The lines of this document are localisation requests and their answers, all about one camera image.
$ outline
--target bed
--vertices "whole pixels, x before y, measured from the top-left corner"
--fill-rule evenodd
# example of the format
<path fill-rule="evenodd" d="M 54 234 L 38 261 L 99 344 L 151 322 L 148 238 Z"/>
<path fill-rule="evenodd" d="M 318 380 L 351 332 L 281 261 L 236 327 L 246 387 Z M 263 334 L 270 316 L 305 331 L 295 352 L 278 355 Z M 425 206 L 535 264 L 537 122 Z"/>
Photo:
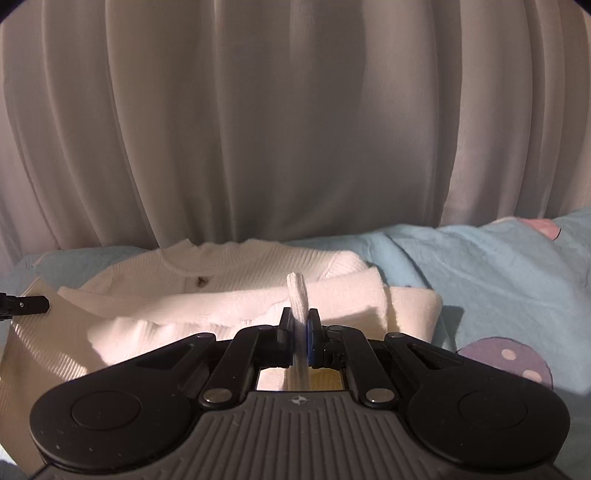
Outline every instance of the bed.
<path fill-rule="evenodd" d="M 457 351 L 487 338 L 510 339 L 547 364 L 571 415 L 556 465 L 573 479 L 591 477 L 591 209 L 555 219 L 552 241 L 517 219 L 438 229 L 395 225 L 362 235 L 289 242 L 348 249 L 376 265 L 393 286 L 429 287 L 444 307 L 433 343 Z M 143 250 L 87 248 L 28 255 L 0 280 L 22 293 L 36 276 L 54 288 L 80 287 L 100 270 Z M 0 323 L 0 349 L 8 322 Z M 0 478 L 24 474 L 0 452 Z"/>

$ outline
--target white polka dot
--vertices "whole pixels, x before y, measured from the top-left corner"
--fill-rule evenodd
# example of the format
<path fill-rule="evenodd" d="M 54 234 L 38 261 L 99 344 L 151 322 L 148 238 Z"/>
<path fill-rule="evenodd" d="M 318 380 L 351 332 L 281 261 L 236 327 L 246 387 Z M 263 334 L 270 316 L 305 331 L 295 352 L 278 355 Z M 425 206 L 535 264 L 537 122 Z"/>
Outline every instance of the white polka dot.
<path fill-rule="evenodd" d="M 542 383 L 542 376 L 534 370 L 526 370 L 521 374 L 521 376 L 523 378 L 533 380 L 534 382 Z"/>
<path fill-rule="evenodd" d="M 510 350 L 508 348 L 505 348 L 501 351 L 501 355 L 505 360 L 515 360 L 517 358 L 517 355 L 515 354 L 515 352 L 513 350 Z"/>

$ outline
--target silver screw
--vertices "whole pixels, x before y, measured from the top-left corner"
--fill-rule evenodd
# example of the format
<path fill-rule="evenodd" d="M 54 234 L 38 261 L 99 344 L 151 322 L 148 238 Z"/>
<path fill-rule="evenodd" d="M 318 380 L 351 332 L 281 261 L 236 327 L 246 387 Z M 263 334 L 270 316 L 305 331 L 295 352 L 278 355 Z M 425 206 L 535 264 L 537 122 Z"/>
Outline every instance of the silver screw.
<path fill-rule="evenodd" d="M 371 403 L 386 403 L 392 401 L 395 396 L 394 392 L 388 388 L 372 388 L 365 394 Z"/>
<path fill-rule="evenodd" d="M 232 398 L 232 392 L 227 388 L 210 388 L 203 394 L 203 399 L 208 403 L 223 403 Z"/>

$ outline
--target sweater neckline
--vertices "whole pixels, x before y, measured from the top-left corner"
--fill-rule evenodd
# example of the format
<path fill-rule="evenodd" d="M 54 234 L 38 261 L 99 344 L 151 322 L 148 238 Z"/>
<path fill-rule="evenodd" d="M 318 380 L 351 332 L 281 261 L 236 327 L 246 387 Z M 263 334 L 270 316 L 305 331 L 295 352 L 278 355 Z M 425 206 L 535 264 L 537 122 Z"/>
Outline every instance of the sweater neckline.
<path fill-rule="evenodd" d="M 277 245 L 280 244 L 250 239 L 241 244 L 206 242 L 197 246 L 186 238 L 171 247 L 160 248 L 157 252 L 160 261 L 169 270 L 184 277 L 198 277 L 213 275 L 229 267 L 251 262 Z"/>

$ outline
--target gray curtain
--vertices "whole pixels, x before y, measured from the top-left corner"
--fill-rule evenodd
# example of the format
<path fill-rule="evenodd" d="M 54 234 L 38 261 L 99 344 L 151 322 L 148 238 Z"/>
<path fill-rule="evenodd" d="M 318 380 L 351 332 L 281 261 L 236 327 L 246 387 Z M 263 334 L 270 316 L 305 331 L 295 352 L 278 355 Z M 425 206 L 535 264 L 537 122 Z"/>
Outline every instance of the gray curtain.
<path fill-rule="evenodd" d="M 590 27 L 572 0 L 29 0 L 0 30 L 0 271 L 589 205 Z"/>

